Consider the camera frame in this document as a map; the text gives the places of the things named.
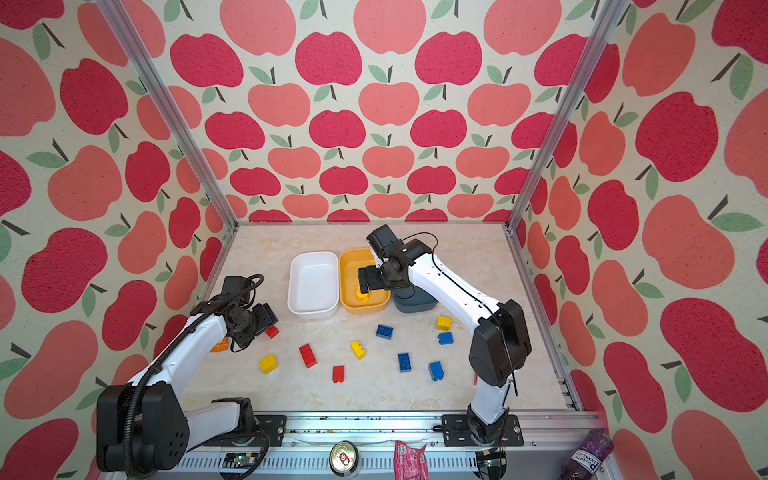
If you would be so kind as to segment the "yellow plastic container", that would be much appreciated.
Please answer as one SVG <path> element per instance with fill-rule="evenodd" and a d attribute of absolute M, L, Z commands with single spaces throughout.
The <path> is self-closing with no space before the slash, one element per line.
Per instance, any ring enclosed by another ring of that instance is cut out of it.
<path fill-rule="evenodd" d="M 339 258 L 340 299 L 350 314 L 378 313 L 383 311 L 390 301 L 391 293 L 385 290 L 369 293 L 369 301 L 364 304 L 359 303 L 355 297 L 355 288 L 359 287 L 358 269 L 373 264 L 373 254 L 369 248 L 348 250 Z"/>

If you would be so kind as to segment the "dark teal plastic container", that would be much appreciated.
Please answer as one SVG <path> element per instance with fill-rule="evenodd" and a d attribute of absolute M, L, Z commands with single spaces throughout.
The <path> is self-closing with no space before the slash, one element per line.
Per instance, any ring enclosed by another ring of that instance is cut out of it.
<path fill-rule="evenodd" d="M 429 311 L 438 304 L 432 295 L 414 286 L 393 290 L 392 299 L 397 310 L 405 314 Z"/>

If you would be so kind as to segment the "small blue lego brick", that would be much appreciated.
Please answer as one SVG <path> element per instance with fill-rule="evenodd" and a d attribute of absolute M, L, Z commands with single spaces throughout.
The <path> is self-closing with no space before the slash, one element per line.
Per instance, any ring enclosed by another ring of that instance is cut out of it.
<path fill-rule="evenodd" d="M 437 339 L 440 345 L 451 345 L 454 343 L 454 338 L 451 332 L 439 333 Z"/>

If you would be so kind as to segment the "yellow round lego piece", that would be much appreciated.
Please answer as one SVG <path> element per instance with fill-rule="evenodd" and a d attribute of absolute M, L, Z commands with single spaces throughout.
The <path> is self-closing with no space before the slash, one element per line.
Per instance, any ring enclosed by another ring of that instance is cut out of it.
<path fill-rule="evenodd" d="M 356 287 L 355 297 L 359 303 L 364 304 L 369 301 L 370 294 L 363 292 L 360 287 Z"/>

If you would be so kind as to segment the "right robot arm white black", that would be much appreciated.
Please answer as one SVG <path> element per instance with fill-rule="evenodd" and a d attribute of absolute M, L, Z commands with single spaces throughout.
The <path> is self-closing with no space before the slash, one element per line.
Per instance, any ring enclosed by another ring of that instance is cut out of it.
<path fill-rule="evenodd" d="M 483 294 L 444 265 L 428 249 L 402 248 L 372 266 L 358 269 L 363 293 L 414 286 L 426 291 L 459 320 L 472 340 L 468 362 L 478 377 L 475 396 L 467 407 L 467 425 L 481 446 L 501 442 L 515 373 L 532 352 L 522 307 Z"/>

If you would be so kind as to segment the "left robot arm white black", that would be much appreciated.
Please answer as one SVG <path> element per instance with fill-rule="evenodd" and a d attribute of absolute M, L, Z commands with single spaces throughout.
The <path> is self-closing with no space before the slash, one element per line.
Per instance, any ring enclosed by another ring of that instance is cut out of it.
<path fill-rule="evenodd" d="M 96 462 L 103 472 L 145 479 L 181 463 L 200 446 L 258 448 L 245 463 L 251 473 L 272 447 L 283 443 L 285 417 L 257 416 L 246 397 L 225 397 L 205 408 L 183 410 L 180 397 L 213 349 L 231 338 L 241 349 L 277 323 L 263 303 L 208 313 L 199 305 L 184 329 L 155 360 L 123 385 L 107 387 L 97 401 Z"/>

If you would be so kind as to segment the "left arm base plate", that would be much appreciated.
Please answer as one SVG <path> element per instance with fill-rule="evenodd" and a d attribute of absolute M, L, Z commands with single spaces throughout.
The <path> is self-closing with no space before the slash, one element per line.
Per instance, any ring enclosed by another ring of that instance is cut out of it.
<path fill-rule="evenodd" d="M 286 431 L 286 415 L 258 414 L 249 426 L 218 435 L 203 443 L 206 447 L 261 448 L 268 441 L 270 448 L 281 447 Z"/>

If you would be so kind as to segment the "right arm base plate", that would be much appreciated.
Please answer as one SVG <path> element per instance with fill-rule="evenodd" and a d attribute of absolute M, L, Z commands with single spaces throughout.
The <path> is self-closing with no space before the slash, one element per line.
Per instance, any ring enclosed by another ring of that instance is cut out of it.
<path fill-rule="evenodd" d="M 442 434 L 446 447 L 498 448 L 524 445 L 519 419 L 511 414 L 503 415 L 491 425 L 485 425 L 468 414 L 446 414 L 433 430 Z"/>

